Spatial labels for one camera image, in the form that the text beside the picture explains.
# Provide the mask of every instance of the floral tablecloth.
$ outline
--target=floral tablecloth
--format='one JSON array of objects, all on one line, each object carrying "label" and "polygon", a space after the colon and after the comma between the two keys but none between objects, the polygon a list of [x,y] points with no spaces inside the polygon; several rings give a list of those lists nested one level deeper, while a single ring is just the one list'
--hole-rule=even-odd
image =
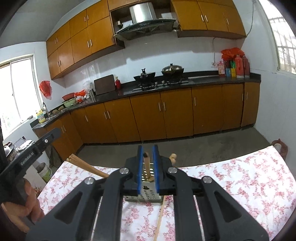
[{"label": "floral tablecloth", "polygon": [[[115,168],[95,167],[110,174]],[[270,240],[296,206],[296,182],[273,146],[227,161],[181,168],[189,176],[212,177],[267,231]],[[38,199],[47,214],[86,177],[101,177],[64,162]],[[123,201],[121,240],[152,241],[161,204]],[[166,196],[158,241],[175,240],[173,197]]]}]

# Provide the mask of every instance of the window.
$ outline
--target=window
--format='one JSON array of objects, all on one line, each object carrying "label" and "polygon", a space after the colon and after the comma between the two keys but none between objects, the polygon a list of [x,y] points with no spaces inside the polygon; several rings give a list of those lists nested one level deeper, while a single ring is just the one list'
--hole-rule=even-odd
[{"label": "window", "polygon": [[279,68],[296,74],[296,38],[290,26],[268,0],[259,0],[270,22],[279,55]]},{"label": "window", "polygon": [[35,81],[33,58],[0,66],[0,119],[3,137],[40,110],[41,97]]}]

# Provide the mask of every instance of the range hood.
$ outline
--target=range hood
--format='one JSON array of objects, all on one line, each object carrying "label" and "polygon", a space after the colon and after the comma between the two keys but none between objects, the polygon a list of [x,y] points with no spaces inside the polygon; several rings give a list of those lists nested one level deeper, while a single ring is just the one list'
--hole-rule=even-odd
[{"label": "range hood", "polygon": [[133,24],[119,30],[114,37],[125,41],[135,38],[171,32],[175,19],[156,18],[151,2],[140,3],[129,8]]}]

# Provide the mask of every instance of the red thermos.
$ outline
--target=red thermos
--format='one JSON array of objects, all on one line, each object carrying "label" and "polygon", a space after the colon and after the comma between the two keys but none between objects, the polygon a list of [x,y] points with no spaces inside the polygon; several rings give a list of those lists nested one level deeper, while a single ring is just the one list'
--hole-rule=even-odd
[{"label": "red thermos", "polygon": [[242,61],[242,58],[237,55],[234,59],[235,66],[236,66],[236,72],[237,72],[237,78],[244,78],[244,63]]},{"label": "red thermos", "polygon": [[242,61],[244,63],[244,77],[245,78],[250,78],[250,63],[247,57],[244,55],[242,57]]},{"label": "red thermos", "polygon": [[116,89],[120,90],[121,89],[121,83],[120,80],[118,79],[118,77],[115,77],[115,87]]}]

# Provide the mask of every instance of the metal screw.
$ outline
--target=metal screw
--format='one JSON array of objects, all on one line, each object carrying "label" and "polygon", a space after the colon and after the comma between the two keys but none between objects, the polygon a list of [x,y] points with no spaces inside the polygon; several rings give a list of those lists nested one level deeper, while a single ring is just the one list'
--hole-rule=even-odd
[{"label": "metal screw", "polygon": [[169,173],[176,173],[177,172],[177,168],[175,168],[175,167],[169,167],[168,168],[168,172]]},{"label": "metal screw", "polygon": [[213,179],[211,177],[205,176],[202,179],[204,183],[212,183]]},{"label": "metal screw", "polygon": [[94,183],[94,178],[93,177],[88,177],[84,180],[84,182],[89,185]]},{"label": "metal screw", "polygon": [[119,170],[119,172],[120,172],[121,174],[127,174],[127,173],[129,172],[129,169],[126,168],[126,167],[123,167],[123,168],[121,168],[121,169]]}]

